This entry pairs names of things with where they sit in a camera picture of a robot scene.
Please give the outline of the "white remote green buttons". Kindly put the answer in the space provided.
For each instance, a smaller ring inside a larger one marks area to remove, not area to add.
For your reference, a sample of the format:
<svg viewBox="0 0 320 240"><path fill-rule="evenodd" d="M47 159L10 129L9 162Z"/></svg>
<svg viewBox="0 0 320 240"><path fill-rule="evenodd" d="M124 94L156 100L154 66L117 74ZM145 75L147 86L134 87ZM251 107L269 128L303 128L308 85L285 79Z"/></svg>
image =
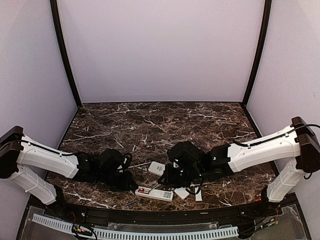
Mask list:
<svg viewBox="0 0 320 240"><path fill-rule="evenodd" d="M162 176L165 170L165 166L165 164L152 161L148 168L148 172L157 176Z"/></svg>

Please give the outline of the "clear pen screwdriver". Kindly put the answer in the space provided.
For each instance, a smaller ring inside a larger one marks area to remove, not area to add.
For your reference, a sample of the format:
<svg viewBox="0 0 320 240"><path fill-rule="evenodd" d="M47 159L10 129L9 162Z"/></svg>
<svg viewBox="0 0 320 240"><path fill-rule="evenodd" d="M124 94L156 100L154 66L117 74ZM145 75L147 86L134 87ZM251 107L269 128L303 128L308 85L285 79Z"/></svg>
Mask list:
<svg viewBox="0 0 320 240"><path fill-rule="evenodd" d="M153 191L154 189L156 189L157 187L159 187L159 184L156 184L155 186L153 186L150 190L148 190L148 194Z"/></svg>

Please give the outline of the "narrow white battery cover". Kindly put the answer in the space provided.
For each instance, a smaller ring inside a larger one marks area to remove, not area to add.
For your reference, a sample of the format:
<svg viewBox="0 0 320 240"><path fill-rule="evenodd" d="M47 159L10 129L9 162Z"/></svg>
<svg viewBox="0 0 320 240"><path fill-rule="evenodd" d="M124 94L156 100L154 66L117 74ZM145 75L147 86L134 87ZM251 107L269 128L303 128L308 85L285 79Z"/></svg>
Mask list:
<svg viewBox="0 0 320 240"><path fill-rule="evenodd" d="M197 194L195 195L195 201L196 202L202 202L203 201L203 198L202 198L202 190L200 188L197 189L198 192Z"/></svg>

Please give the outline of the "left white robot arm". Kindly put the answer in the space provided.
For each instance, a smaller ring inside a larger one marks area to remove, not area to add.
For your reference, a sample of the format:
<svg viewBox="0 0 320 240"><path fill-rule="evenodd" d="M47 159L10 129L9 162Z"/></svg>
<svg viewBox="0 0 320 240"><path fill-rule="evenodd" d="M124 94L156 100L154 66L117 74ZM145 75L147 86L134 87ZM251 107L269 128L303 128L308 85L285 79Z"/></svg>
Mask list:
<svg viewBox="0 0 320 240"><path fill-rule="evenodd" d="M70 206L64 202L62 190L33 172L37 167L57 173L76 182L106 184L113 192L135 191L138 185L128 170L130 153L106 149L100 154L69 153L40 144L14 126L0 138L0 177L20 186L38 198L60 218L67 218Z"/></svg>

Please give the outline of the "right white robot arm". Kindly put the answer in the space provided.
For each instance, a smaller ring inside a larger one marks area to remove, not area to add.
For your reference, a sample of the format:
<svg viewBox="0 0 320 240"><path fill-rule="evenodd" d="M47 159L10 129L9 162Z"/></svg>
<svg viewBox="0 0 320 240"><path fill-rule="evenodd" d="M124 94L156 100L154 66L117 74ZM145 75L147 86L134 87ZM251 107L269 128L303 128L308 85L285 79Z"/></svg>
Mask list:
<svg viewBox="0 0 320 240"><path fill-rule="evenodd" d="M273 134L216 146L209 152L189 141L179 142L167 151L170 162L157 182L188 189L194 181L219 180L256 165L289 158L285 168L262 191L262 201L255 205L255 213L266 217L301 179L320 169L320 143L312 131L316 125L307 124L300 116L291 121L291 125Z"/></svg>

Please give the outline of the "black front table rail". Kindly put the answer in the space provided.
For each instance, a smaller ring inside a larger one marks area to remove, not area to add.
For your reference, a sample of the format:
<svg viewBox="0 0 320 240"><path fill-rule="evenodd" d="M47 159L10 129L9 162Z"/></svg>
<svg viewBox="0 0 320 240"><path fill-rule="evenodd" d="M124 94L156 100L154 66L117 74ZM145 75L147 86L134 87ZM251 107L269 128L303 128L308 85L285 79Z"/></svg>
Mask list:
<svg viewBox="0 0 320 240"><path fill-rule="evenodd" d="M66 203L64 209L47 208L45 212L63 220L89 226L106 227L111 223L156 226L218 223L220 226L246 226L253 225L258 219L277 216L281 210L277 206L257 201L244 205L187 211L116 210Z"/></svg>

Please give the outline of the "left black frame post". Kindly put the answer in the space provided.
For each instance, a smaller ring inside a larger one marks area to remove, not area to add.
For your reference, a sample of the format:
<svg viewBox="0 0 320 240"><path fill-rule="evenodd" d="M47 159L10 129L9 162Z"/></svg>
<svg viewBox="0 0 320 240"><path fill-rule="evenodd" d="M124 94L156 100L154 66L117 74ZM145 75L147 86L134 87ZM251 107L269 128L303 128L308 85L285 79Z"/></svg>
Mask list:
<svg viewBox="0 0 320 240"><path fill-rule="evenodd" d="M67 48L64 40L63 29L62 29L61 19L60 19L60 14L58 9L58 1L50 0L49 2L50 2L51 15L53 20L55 35L56 35L63 67L66 73L68 84L69 84L73 99L75 101L75 104L77 108L80 108L82 106L82 102L76 86L76 81L73 76L71 64L69 61L69 56L67 53Z"/></svg>

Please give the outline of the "black frame post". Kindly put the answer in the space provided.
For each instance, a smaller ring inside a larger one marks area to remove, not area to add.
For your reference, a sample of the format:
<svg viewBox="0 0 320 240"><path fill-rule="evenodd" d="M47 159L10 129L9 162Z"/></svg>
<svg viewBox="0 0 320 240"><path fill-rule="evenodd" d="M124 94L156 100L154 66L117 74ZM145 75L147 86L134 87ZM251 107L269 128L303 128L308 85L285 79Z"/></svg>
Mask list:
<svg viewBox="0 0 320 240"><path fill-rule="evenodd" d="M67 48L64 40L63 29L62 29L61 19L60 19L60 14L58 9L58 1L50 0L49 2L50 2L51 15L53 20L55 35L56 35L63 67L66 73L68 84L69 84L73 99L75 101L75 104L77 108L80 108L82 106L82 102L76 86L76 81L73 76L71 64L69 61L69 56L67 53Z"/></svg>
<svg viewBox="0 0 320 240"><path fill-rule="evenodd" d="M270 19L270 14L271 14L271 7L272 7L272 0L265 0L264 1L264 8L263 8L263 14L262 14L262 20L261 20L261 27L259 31L259 37L258 37L258 42L257 42L257 47L253 59L253 64L252 68L250 71L248 83L244 92L244 96L242 99L242 107L244 109L247 108L247 105L250 100L250 96L255 84L255 80L258 74L258 69L260 66L263 50L264 50L264 45L265 45L265 40L267 36L267 31L268 31L268 25L269 25L269 19Z"/></svg>

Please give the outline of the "right black frame post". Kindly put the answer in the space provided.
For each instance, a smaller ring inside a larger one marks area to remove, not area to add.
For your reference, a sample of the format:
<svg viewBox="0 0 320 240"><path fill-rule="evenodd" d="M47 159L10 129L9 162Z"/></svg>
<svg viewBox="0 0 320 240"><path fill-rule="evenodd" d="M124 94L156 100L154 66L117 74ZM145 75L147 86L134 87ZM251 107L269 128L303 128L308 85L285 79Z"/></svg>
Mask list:
<svg viewBox="0 0 320 240"><path fill-rule="evenodd" d="M271 14L271 7L272 7L272 0L265 0L264 1L264 8L263 8L263 14L262 14L262 20L261 20L261 27L259 31L259 37L258 37L258 42L257 42L257 47L253 59L253 64L252 68L250 71L248 83L244 92L244 96L242 99L242 107L244 109L247 108L247 105L250 100L250 96L255 84L255 80L258 74L258 69L260 66L263 50L264 50L264 45L265 45L265 40L267 36L267 31L268 31L268 25L269 25L269 19L270 19L270 14Z"/></svg>

